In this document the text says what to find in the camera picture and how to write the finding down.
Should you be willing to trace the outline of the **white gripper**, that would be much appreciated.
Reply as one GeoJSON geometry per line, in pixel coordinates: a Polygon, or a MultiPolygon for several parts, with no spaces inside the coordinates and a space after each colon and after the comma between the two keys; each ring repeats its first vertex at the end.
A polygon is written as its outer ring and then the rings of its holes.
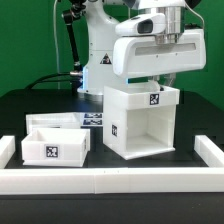
{"type": "Polygon", "coordinates": [[[177,43],[171,44],[157,44],[153,36],[122,37],[115,42],[113,50],[113,71],[117,76],[164,75],[162,84],[168,87],[174,85],[175,73],[203,69],[205,64],[202,29],[186,30],[177,43]]]}

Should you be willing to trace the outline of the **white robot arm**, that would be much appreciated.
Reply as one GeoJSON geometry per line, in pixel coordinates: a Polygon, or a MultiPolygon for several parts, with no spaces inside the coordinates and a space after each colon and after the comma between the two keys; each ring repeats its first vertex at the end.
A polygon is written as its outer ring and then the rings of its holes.
{"type": "Polygon", "coordinates": [[[185,26],[187,0],[87,0],[89,59],[78,93],[100,101],[107,85],[202,69],[204,29],[185,26]]]}

